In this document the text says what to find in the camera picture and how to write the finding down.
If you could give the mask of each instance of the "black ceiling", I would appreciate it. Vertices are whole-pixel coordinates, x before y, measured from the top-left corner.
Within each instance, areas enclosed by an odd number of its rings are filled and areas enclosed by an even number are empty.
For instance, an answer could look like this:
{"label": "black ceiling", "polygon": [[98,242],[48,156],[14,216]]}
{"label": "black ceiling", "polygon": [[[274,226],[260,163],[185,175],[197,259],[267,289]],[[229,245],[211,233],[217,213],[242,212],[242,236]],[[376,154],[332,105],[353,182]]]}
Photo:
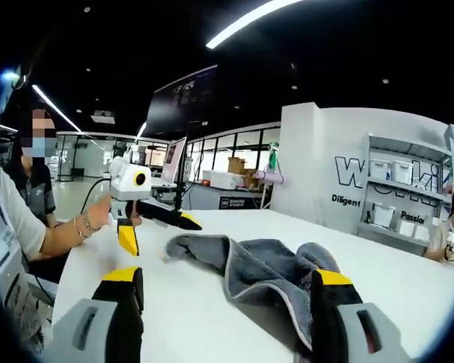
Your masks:
{"label": "black ceiling", "polygon": [[[213,64],[222,74],[216,93],[222,109],[209,119],[208,133],[279,121],[282,105],[305,101],[454,120],[450,2],[305,0],[258,20],[215,51],[205,48],[264,2],[4,4],[0,69],[33,65],[30,84],[40,85],[84,131],[135,135],[155,89]],[[26,107],[31,93],[16,96],[12,107]],[[116,125],[92,122],[94,110],[113,111]],[[58,129],[72,131],[55,119]],[[12,127],[19,122],[18,116],[5,120]]]}

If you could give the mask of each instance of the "black shirt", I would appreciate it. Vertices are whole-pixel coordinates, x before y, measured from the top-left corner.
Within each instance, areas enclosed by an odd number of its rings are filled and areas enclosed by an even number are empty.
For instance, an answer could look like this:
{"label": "black shirt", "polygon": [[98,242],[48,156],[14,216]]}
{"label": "black shirt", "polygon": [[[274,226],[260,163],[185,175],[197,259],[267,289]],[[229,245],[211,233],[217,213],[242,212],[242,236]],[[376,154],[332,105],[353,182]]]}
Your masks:
{"label": "black shirt", "polygon": [[45,164],[33,165],[29,178],[23,170],[21,161],[18,160],[18,162],[7,163],[4,171],[14,181],[17,190],[32,213],[45,225],[48,225],[46,216],[55,211],[51,173],[48,167]]}

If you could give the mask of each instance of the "crumpled towel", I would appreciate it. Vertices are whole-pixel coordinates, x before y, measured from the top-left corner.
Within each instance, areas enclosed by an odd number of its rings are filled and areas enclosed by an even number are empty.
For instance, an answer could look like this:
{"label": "crumpled towel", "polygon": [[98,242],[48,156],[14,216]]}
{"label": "crumpled towel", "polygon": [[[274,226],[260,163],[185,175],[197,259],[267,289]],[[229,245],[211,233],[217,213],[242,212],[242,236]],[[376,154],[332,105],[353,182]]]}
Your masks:
{"label": "crumpled towel", "polygon": [[309,362],[311,347],[311,300],[309,287],[313,270],[339,272],[333,256],[315,243],[291,252],[279,240],[259,239],[236,243],[218,235],[184,234],[174,237],[165,247],[168,259],[194,258],[224,275],[227,299],[237,303],[275,307],[275,291],[291,317],[300,343],[295,361]]}

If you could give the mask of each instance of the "white shelf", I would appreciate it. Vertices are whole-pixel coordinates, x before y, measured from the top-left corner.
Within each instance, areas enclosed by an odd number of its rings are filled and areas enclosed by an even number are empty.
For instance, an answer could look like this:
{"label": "white shelf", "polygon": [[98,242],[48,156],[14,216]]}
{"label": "white shelf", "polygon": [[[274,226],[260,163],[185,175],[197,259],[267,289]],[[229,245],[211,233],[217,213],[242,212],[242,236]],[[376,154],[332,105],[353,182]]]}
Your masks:
{"label": "white shelf", "polygon": [[360,222],[358,224],[358,229],[383,234],[385,236],[396,238],[397,240],[404,240],[405,242],[409,242],[411,244],[417,244],[422,247],[427,247],[429,245],[428,241],[416,240],[413,237],[404,236],[404,235],[397,233],[395,231],[392,231],[388,228],[380,227],[378,225],[370,225],[369,223],[365,223],[365,222]]}
{"label": "white shelf", "polygon": [[397,154],[435,161],[437,163],[440,163],[447,157],[451,157],[449,150],[422,141],[404,141],[374,135],[369,135],[369,140],[370,148],[373,150],[390,151]]}
{"label": "white shelf", "polygon": [[438,200],[440,202],[451,204],[451,199],[445,195],[434,193],[433,191],[426,191],[425,189],[417,188],[412,185],[397,183],[396,181],[391,180],[380,180],[372,177],[368,177],[369,184],[383,185],[387,188],[397,189],[400,191],[405,191],[410,194],[416,194],[422,197],[430,198],[432,200]]}

